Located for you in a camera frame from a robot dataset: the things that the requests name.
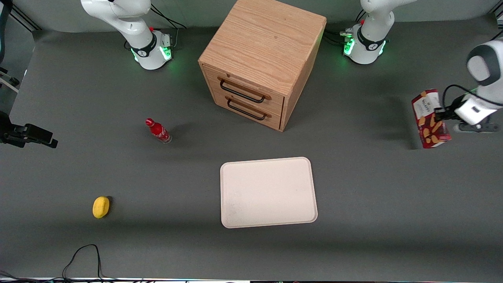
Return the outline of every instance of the black metal handle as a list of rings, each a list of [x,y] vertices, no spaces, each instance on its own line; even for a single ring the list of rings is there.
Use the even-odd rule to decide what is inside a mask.
[[[246,111],[244,111],[244,110],[241,110],[241,109],[239,109],[239,108],[237,108],[237,107],[235,107],[235,106],[232,106],[232,105],[230,104],[230,102],[231,102],[231,101],[232,101],[231,99],[227,99],[227,106],[229,106],[229,108],[230,108],[230,109],[234,109],[234,110],[236,110],[236,111],[238,111],[238,112],[241,112],[241,113],[243,113],[244,115],[250,116],[250,117],[251,117],[251,118],[253,118],[253,119],[257,119],[258,121],[262,121],[262,120],[264,120],[264,119],[266,118],[266,116],[267,116],[266,114],[264,114],[262,117],[258,117],[258,116],[255,116],[255,115],[253,115],[253,114],[250,114],[250,113],[248,113],[248,112],[246,112]]]
[[[251,98],[251,97],[250,97],[250,96],[248,96],[248,95],[244,95],[244,94],[239,93],[239,92],[237,92],[237,91],[235,91],[235,90],[232,90],[232,89],[230,89],[230,88],[228,88],[228,87],[225,87],[225,86],[223,85],[223,83],[225,83],[225,81],[224,81],[224,80],[220,80],[220,87],[221,87],[223,90],[228,91],[228,92],[230,92],[230,93],[232,93],[232,94],[236,94],[236,95],[241,96],[241,97],[243,97],[243,98],[246,98],[246,99],[248,99],[248,100],[250,100],[250,101],[253,101],[253,102],[255,102],[255,103],[262,103],[262,102],[264,102],[264,99],[266,98],[266,97],[265,97],[265,96],[263,96],[263,95],[262,95],[262,98],[261,98],[260,100],[257,100],[257,99],[254,99],[254,98]]]

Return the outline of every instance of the coca-cola bottle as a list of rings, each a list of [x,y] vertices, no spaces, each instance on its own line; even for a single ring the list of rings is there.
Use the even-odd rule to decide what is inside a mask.
[[[145,120],[145,124],[150,128],[150,132],[155,135],[163,144],[168,144],[171,142],[171,135],[166,131],[166,129],[159,123],[154,122],[151,118]]]

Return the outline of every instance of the cookie image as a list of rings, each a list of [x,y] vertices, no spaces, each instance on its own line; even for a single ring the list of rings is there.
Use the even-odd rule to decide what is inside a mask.
[[[424,116],[421,116],[421,118],[419,118],[418,125],[422,126],[424,124],[426,124],[426,118]]]
[[[432,132],[436,132],[436,131],[440,128],[440,126],[442,126],[442,121],[439,121],[439,122],[435,125],[435,127],[434,127],[434,128],[433,128],[433,130],[432,130]]]
[[[429,129],[424,129],[424,130],[423,130],[423,136],[424,136],[424,137],[428,137],[428,136],[430,136],[430,130],[429,130]]]
[[[439,140],[436,135],[432,135],[432,142],[434,144],[438,144],[439,142],[441,142],[441,140]]]
[[[435,125],[435,113],[432,115],[432,119],[430,120],[430,127],[433,127]]]

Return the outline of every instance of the wooden drawer cabinet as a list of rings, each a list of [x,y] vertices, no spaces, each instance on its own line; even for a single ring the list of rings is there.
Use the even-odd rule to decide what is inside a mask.
[[[275,0],[238,0],[199,58],[215,103],[283,131],[326,18]]]

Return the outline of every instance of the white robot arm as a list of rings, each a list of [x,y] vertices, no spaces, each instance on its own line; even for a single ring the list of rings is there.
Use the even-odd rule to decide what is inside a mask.
[[[481,121],[503,108],[503,41],[492,40],[475,47],[468,54],[466,66],[479,84],[477,90],[458,97],[451,106],[437,110],[437,120],[462,120],[464,122],[456,129],[460,131],[497,131],[499,126],[496,124],[481,124]]]
[[[172,57],[171,39],[151,31],[140,18],[150,11],[150,0],[80,0],[84,10],[116,28],[131,45],[131,51],[145,69],[162,67]]]
[[[365,23],[346,29],[341,35],[350,37],[344,55],[358,64],[370,64],[382,54],[385,38],[395,23],[393,9],[417,0],[360,0],[367,12]]]

